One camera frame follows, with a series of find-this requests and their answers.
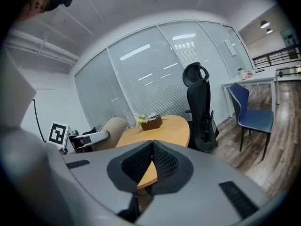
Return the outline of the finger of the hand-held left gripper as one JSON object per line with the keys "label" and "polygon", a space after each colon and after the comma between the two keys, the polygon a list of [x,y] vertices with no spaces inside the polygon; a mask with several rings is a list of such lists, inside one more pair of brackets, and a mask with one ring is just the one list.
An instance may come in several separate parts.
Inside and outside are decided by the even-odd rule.
{"label": "finger of the hand-held left gripper", "polygon": [[93,146],[102,141],[107,140],[110,137],[109,132],[107,131],[99,131],[96,133],[91,133],[82,136],[82,142],[84,147]]}

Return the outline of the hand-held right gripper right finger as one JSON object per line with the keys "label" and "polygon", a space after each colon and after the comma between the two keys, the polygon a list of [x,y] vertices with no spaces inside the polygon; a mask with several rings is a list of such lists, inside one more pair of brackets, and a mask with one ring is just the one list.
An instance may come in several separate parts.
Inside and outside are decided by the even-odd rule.
{"label": "hand-held right gripper right finger", "polygon": [[259,226],[268,213],[268,197],[249,177],[218,157],[157,141],[154,148],[173,155],[175,173],[157,186],[138,226]]}

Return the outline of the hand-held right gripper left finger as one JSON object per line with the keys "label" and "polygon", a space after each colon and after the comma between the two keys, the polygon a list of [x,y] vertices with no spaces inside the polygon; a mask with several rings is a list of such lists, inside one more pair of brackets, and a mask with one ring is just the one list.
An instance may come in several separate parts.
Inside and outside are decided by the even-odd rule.
{"label": "hand-held right gripper left finger", "polygon": [[64,156],[70,173],[97,203],[125,220],[140,216],[138,184],[152,161],[152,141]]}

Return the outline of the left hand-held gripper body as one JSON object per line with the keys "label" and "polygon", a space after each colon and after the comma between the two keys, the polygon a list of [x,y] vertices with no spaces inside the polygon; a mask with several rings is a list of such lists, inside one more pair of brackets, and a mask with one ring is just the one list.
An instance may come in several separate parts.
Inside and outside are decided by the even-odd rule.
{"label": "left hand-held gripper body", "polygon": [[94,133],[94,129],[84,132],[82,135],[75,129],[71,129],[69,125],[53,122],[51,125],[48,142],[57,146],[61,153],[85,153],[92,152],[93,146],[83,147],[77,136],[84,136]]}

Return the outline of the grey zippered fabric case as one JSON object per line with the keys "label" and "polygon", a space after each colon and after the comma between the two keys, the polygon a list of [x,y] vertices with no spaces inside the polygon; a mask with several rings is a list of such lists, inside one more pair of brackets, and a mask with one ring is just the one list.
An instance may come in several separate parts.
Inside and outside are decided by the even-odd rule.
{"label": "grey zippered fabric case", "polygon": [[109,118],[104,125],[98,130],[99,132],[107,131],[109,138],[97,143],[93,146],[93,151],[101,151],[115,148],[123,134],[127,129],[127,122],[118,116]]}

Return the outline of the white yellow flower bouquet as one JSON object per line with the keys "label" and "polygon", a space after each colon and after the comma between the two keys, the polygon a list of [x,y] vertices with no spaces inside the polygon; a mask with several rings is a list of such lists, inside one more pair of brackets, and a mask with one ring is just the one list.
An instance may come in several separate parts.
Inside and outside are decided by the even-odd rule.
{"label": "white yellow flower bouquet", "polygon": [[143,123],[147,123],[148,121],[154,119],[157,115],[155,113],[146,114],[138,114],[135,113],[136,116],[136,127],[140,127]]}

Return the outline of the brown wooden tissue box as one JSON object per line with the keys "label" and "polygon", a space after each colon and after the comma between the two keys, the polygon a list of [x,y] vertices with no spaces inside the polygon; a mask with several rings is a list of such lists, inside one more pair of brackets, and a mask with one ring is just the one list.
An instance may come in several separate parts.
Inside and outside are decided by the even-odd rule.
{"label": "brown wooden tissue box", "polygon": [[158,129],[162,125],[163,121],[161,119],[161,116],[153,116],[150,117],[147,122],[143,122],[141,124],[141,127],[143,131],[152,130],[152,129]]}

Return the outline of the person's white t-shirt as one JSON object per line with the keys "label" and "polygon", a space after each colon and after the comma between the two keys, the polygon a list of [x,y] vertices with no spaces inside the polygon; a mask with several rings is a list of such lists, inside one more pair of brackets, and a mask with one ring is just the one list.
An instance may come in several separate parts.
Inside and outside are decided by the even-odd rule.
{"label": "person's white t-shirt", "polygon": [[0,127],[19,127],[36,90],[12,62],[6,49],[0,51]]}

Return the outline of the blue padded chair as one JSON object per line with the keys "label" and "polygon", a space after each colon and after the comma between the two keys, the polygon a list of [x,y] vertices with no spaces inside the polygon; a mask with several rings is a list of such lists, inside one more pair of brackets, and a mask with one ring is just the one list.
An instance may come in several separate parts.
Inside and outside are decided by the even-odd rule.
{"label": "blue padded chair", "polygon": [[274,126],[274,113],[268,110],[248,108],[249,90],[238,83],[229,87],[237,124],[242,128],[240,150],[243,147],[245,130],[267,135],[262,160],[264,160]]}

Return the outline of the black mesh office chair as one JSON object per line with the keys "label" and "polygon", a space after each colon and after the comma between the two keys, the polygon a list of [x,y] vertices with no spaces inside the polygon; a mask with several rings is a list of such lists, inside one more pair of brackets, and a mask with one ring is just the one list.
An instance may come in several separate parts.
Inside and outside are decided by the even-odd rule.
{"label": "black mesh office chair", "polygon": [[211,153],[217,146],[219,131],[214,122],[214,112],[210,110],[211,91],[209,73],[199,62],[188,65],[182,74],[187,89],[187,100],[192,120],[188,121],[190,141],[188,148]]}

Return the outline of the white ceiling pipe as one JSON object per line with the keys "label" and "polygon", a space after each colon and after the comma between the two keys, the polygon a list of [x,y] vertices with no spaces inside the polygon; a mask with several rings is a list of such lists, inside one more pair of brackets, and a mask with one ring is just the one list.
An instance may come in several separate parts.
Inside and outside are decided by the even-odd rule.
{"label": "white ceiling pipe", "polygon": [[61,48],[59,46],[56,46],[56,45],[54,45],[52,43],[49,43],[46,40],[42,40],[40,38],[37,38],[37,37],[35,37],[33,35],[27,34],[27,33],[22,32],[20,30],[12,29],[12,30],[9,30],[8,33],[10,35],[15,36],[15,37],[19,37],[19,38],[28,40],[30,42],[43,45],[46,48],[49,48],[49,49],[54,50],[56,52],[59,52],[59,53],[61,53],[63,55],[66,55],[66,56],[68,56],[70,58],[73,58],[75,60],[79,60],[79,56],[77,56],[77,55],[75,55],[75,54],[73,54],[73,53],[71,53],[71,52],[69,52],[69,51],[67,51],[67,50],[65,50],[65,49],[63,49],[63,48]]}

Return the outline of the white rectangular desk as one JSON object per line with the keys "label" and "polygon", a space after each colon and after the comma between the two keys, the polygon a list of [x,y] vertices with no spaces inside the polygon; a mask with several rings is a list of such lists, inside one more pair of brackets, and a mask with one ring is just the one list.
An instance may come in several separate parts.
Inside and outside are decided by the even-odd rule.
{"label": "white rectangular desk", "polygon": [[280,104],[280,99],[279,99],[279,83],[278,83],[277,72],[275,67],[272,66],[270,68],[265,68],[263,72],[259,72],[257,75],[253,75],[252,77],[244,80],[241,80],[237,75],[236,77],[230,79],[228,82],[222,84],[222,88],[226,98],[228,114],[230,118],[233,117],[234,108],[233,108],[233,104],[230,98],[230,93],[228,91],[228,88],[235,82],[243,86],[249,86],[255,84],[269,84],[271,86],[271,98],[272,98],[271,108],[274,113],[274,116],[276,115],[276,105]]}

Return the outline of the black metal railing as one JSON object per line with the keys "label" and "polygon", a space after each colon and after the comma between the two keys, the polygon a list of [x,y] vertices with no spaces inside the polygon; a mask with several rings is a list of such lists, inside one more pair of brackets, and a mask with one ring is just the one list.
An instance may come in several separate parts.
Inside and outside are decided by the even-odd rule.
{"label": "black metal railing", "polygon": [[255,69],[301,62],[301,46],[282,48],[253,58]]}

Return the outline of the white wall holder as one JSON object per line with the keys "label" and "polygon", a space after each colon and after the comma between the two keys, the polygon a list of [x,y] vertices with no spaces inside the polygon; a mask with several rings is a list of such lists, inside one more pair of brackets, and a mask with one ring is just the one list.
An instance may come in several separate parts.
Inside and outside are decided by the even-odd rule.
{"label": "white wall holder", "polygon": [[231,53],[231,55],[234,57],[234,56],[237,56],[237,53],[236,53],[236,50],[234,48],[235,46],[235,43],[232,43],[230,40],[223,40],[225,45],[227,46],[229,52]]}

